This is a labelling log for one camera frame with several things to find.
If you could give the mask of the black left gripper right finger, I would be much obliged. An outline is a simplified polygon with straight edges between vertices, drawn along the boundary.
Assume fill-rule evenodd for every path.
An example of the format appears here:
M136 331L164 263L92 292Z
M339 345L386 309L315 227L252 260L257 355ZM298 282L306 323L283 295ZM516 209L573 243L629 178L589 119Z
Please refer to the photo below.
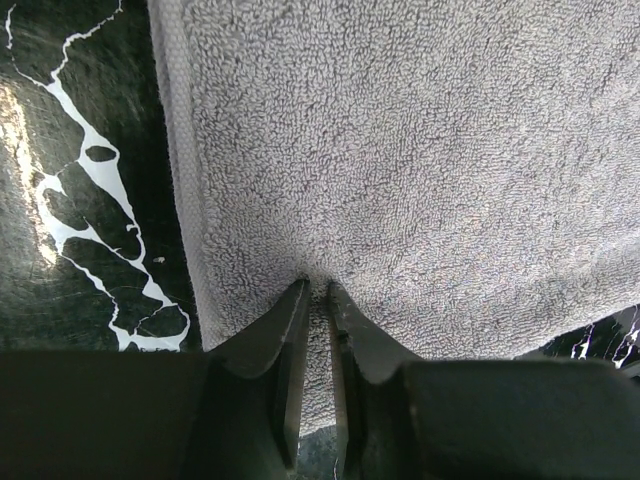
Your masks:
M635 479L639 387L594 361L426 361L328 289L340 479Z

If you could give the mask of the grey towel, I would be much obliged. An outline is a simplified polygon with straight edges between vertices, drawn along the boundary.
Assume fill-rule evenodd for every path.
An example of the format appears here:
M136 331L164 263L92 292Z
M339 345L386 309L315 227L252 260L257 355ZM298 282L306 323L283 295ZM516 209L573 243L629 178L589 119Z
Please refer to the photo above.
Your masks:
M635 1L152 1L202 344L300 277L425 358L514 358L639 301Z

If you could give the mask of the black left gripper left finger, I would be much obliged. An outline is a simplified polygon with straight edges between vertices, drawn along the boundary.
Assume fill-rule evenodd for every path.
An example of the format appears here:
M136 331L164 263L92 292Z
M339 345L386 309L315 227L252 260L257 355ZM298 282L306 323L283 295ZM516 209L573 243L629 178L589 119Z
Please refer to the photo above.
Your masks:
M310 284L208 352L1 356L5 479L284 479L295 468Z

